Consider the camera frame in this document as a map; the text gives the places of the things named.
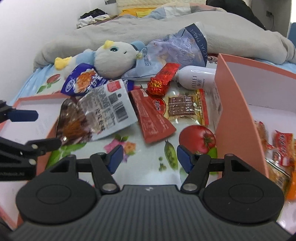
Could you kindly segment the white label dark snack pack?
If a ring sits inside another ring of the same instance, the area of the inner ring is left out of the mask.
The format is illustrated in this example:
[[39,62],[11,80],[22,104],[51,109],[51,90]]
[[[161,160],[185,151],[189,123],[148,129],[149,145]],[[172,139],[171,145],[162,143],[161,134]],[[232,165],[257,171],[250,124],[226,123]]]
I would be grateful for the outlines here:
[[56,137],[63,146],[93,142],[137,122],[128,92],[133,81],[114,80],[83,97],[66,99],[61,106]]

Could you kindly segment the red sachet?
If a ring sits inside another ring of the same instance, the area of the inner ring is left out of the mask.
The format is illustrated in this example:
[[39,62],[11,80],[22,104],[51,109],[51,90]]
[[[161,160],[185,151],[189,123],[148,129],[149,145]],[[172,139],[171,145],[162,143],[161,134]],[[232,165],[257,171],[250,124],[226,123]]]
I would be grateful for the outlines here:
[[146,144],[161,141],[176,132],[177,129],[156,110],[152,99],[143,89],[131,90],[129,97]]

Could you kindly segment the red brown strip snack pack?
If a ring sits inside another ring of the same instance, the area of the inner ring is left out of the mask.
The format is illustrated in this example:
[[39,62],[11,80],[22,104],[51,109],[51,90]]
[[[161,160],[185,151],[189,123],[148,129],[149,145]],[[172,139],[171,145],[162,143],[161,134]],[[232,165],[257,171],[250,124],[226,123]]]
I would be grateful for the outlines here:
[[155,109],[166,119],[189,118],[198,125],[208,126],[206,94],[203,89],[172,91],[165,96],[151,96]]

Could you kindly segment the green bordered snack pack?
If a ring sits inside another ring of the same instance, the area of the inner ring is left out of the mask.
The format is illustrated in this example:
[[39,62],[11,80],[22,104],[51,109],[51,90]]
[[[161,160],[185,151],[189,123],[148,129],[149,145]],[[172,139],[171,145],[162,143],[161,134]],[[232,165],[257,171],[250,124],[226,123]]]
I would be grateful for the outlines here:
[[268,167],[269,179],[286,194],[290,184],[291,169],[281,166],[270,158],[266,158],[265,161]]

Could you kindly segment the red clear spicy snack pack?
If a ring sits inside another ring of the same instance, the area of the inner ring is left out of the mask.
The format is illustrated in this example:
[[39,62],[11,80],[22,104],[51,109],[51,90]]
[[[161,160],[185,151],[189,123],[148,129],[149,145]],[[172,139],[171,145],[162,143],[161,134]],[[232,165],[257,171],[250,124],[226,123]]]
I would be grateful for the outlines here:
[[273,159],[281,166],[291,167],[295,162],[295,142],[293,133],[275,130],[273,133]]

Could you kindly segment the blue white snack bag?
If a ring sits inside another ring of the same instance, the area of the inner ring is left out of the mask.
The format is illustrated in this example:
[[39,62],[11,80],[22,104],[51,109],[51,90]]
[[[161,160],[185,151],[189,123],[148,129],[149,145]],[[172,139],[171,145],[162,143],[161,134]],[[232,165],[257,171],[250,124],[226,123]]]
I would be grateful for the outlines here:
[[61,93],[68,96],[84,96],[95,89],[111,95],[113,93],[122,93],[123,88],[127,92],[133,90],[134,81],[104,78],[99,75],[94,66],[82,63],[76,66],[66,78]]

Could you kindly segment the small red foil packet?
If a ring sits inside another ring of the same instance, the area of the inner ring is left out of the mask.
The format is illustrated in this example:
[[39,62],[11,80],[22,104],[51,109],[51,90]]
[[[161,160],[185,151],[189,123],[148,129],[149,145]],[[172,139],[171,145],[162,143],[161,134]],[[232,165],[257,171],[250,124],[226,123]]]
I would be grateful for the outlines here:
[[178,63],[166,63],[155,77],[151,77],[147,84],[147,90],[152,95],[165,96],[170,82],[180,68]]

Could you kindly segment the orange snack pack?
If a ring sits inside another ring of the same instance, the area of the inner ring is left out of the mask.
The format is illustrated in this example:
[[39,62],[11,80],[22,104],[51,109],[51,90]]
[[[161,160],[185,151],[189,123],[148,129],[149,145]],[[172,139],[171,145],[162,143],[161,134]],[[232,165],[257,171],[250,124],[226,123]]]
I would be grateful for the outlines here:
[[285,200],[295,201],[295,161],[291,166],[285,167],[285,177],[283,182],[283,193]]

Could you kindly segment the red top tofu snack pack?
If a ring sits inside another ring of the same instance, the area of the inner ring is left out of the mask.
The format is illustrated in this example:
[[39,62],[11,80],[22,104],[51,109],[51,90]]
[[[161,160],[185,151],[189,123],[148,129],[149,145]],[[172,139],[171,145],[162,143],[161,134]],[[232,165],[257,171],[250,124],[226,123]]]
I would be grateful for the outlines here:
[[255,123],[264,153],[266,153],[267,151],[274,150],[274,146],[268,143],[268,133],[264,123],[262,121],[256,121],[256,120],[254,121],[254,123]]

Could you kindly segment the pink cardboard box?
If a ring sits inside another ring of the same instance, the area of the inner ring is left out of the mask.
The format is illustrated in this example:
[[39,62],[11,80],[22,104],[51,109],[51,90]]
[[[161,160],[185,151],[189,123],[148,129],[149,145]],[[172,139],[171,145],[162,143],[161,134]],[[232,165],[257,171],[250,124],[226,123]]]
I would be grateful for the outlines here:
[[232,153],[268,176],[255,121],[295,133],[295,74],[259,61],[219,54],[215,83],[222,106],[216,145],[218,157]]

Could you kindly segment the white lotion bottle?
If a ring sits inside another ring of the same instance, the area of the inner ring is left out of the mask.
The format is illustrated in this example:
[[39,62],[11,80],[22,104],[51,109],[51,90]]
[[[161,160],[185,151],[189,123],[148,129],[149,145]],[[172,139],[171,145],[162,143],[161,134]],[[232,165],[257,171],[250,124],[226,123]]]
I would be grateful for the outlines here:
[[188,90],[207,90],[214,84],[215,74],[216,70],[212,68],[185,66],[177,71],[173,80]]

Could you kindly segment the grey duvet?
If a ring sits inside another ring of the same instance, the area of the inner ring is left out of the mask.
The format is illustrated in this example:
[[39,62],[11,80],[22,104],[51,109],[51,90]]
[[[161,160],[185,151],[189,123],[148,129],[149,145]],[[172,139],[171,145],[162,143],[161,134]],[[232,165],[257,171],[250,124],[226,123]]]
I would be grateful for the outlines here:
[[200,11],[169,19],[119,18],[76,29],[48,42],[36,55],[34,68],[54,63],[55,58],[75,56],[86,49],[97,50],[106,40],[148,44],[200,23],[208,53],[258,58],[282,64],[295,63],[293,43],[278,32],[265,31],[238,15],[223,11]]

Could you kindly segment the patchwork blanket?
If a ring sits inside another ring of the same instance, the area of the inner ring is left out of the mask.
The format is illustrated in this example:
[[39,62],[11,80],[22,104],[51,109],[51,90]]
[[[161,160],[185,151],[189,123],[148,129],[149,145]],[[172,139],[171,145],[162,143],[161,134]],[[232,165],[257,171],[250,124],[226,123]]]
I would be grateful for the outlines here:
[[214,6],[208,6],[200,3],[181,3],[181,2],[171,2],[164,4],[155,10],[151,11],[147,16],[144,16],[143,19],[169,19],[179,16],[185,16],[193,13],[198,13],[202,11],[219,11],[226,12],[222,8],[217,8]]

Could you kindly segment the cream padded headboard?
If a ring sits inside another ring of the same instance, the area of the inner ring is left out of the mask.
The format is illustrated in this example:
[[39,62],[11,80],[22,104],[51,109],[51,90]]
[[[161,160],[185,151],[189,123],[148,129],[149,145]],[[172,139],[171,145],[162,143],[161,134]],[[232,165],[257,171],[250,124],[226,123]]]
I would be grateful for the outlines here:
[[128,9],[137,7],[158,7],[168,3],[197,3],[205,4],[206,0],[116,0],[118,9]]

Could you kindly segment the black clothing pile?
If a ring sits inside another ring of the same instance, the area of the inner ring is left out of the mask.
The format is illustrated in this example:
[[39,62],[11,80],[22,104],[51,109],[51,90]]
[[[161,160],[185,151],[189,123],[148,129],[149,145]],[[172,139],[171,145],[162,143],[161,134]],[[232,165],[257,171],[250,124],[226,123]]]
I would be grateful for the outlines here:
[[221,8],[228,13],[239,15],[266,30],[266,27],[254,15],[251,8],[242,0],[206,0],[206,5]]

